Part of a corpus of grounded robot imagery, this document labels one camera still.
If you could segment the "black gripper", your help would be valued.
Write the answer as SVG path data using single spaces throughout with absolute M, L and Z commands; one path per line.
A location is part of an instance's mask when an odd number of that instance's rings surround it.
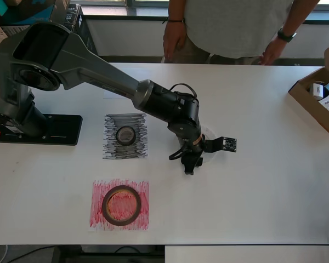
M 194 169 L 203 164 L 201 157 L 204 150 L 205 139 L 202 135 L 201 128 L 195 129 L 185 138 L 180 138 L 180 145 L 184 147 L 184 155 L 181 162 L 184 166 L 184 173 L 186 175 L 193 175 Z

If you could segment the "person's right hand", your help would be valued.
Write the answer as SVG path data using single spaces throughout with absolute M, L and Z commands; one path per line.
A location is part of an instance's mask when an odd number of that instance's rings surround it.
M 183 21 L 167 22 L 163 36 L 163 51 L 166 61 L 171 62 L 177 48 L 182 48 L 186 40 L 186 26 Z

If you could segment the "person's left hand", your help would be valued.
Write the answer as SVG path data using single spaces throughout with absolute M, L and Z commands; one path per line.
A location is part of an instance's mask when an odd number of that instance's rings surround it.
M 259 57 L 258 64 L 264 66 L 272 65 L 275 60 L 280 57 L 286 45 L 286 41 L 279 39 L 278 37 L 274 38 Z

